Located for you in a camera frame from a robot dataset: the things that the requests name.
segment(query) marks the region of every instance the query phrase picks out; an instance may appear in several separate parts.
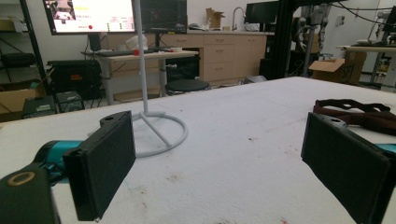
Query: white table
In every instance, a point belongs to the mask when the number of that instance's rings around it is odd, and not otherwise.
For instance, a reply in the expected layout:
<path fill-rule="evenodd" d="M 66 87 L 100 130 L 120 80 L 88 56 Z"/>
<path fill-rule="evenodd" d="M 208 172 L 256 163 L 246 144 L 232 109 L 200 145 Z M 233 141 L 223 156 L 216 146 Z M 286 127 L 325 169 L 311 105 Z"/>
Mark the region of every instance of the white table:
<path fill-rule="evenodd" d="M 155 52 L 145 54 L 145 61 L 157 60 L 160 62 L 160 71 L 156 74 L 148 74 L 147 80 L 148 85 L 158 85 L 162 87 L 162 96 L 165 93 L 166 84 L 166 59 L 173 58 L 184 58 L 192 57 L 198 54 L 196 51 L 182 50 L 181 52 Z M 141 90 L 141 77 L 140 76 L 127 76 L 127 77 L 113 77 L 111 64 L 117 63 L 122 66 L 123 63 L 139 62 L 139 56 L 127 55 L 127 56 L 117 56 L 117 57 L 99 57 L 97 56 L 99 64 L 102 68 L 102 78 L 103 85 L 106 91 L 106 98 L 108 105 L 114 105 L 113 95 L 116 93 L 126 92 L 126 91 L 136 91 Z"/>
<path fill-rule="evenodd" d="M 100 223 L 354 223 L 301 159 L 315 101 L 343 98 L 396 111 L 394 93 L 303 77 L 149 100 L 150 108 L 183 119 L 190 134 L 169 152 L 137 159 Z M 124 110 L 136 113 L 142 103 L 6 123 L 0 176 L 30 163 L 48 141 L 86 139 L 99 119 Z M 156 125 L 179 134 L 165 122 Z M 374 143 L 396 143 L 394 136 L 353 130 Z M 162 143 L 139 121 L 134 134 L 137 152 Z M 62 222 L 77 223 L 69 186 L 58 184 L 53 194 Z M 394 220 L 395 195 L 383 223 Z"/>
<path fill-rule="evenodd" d="M 381 91 L 395 91 L 396 83 L 396 48 L 385 47 L 355 47 L 355 46 L 338 46 L 338 49 L 347 51 L 364 51 L 364 52 L 380 52 L 388 53 L 391 57 L 387 76 L 381 87 Z"/>

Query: wall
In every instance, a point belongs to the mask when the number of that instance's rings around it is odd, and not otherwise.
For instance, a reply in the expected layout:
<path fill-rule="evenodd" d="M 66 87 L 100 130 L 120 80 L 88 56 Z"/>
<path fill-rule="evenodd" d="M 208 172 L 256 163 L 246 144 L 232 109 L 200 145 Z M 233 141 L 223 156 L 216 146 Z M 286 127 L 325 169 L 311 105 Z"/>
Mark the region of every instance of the wall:
<path fill-rule="evenodd" d="M 222 26 L 231 26 L 233 20 L 233 10 L 236 7 L 245 8 L 247 3 L 262 2 L 265 0 L 188 0 L 189 23 L 205 23 L 205 9 L 212 7 L 216 11 L 223 11 L 225 18 L 222 19 Z M 347 7 L 390 7 L 394 5 L 392 0 L 349 0 L 342 2 Z M 53 36 L 47 23 L 46 14 L 41 0 L 27 1 L 36 38 L 40 47 L 44 64 L 51 60 L 73 60 L 83 59 L 80 53 L 86 48 L 87 38 L 85 35 L 64 35 Z M 360 15 L 367 19 L 375 18 L 374 11 L 360 11 Z M 336 27 L 335 19 L 339 15 L 346 16 L 346 24 Z M 356 43 L 357 39 L 366 37 L 371 29 L 371 23 L 351 15 L 344 9 L 333 7 L 329 15 L 329 24 L 326 28 L 326 42 L 323 52 L 332 53 L 335 57 L 342 55 L 339 45 L 350 45 Z M 235 13 L 235 21 L 238 22 L 238 29 L 243 29 L 243 17 L 240 10 Z"/>

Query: computer tower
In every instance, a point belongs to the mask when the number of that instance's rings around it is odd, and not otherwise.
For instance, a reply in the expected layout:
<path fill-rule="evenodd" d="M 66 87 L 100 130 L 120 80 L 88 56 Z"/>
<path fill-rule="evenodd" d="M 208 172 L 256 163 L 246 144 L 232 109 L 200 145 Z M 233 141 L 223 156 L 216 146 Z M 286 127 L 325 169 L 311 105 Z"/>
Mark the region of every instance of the computer tower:
<path fill-rule="evenodd" d="M 60 113 L 84 110 L 84 102 L 76 91 L 56 93 L 56 101 Z"/>
<path fill-rule="evenodd" d="M 76 91 L 83 100 L 101 97 L 101 68 L 96 60 L 50 61 L 50 88 L 59 92 Z"/>
<path fill-rule="evenodd" d="M 51 95 L 25 99 L 22 119 L 38 118 L 54 114 L 56 114 L 56 108 Z"/>

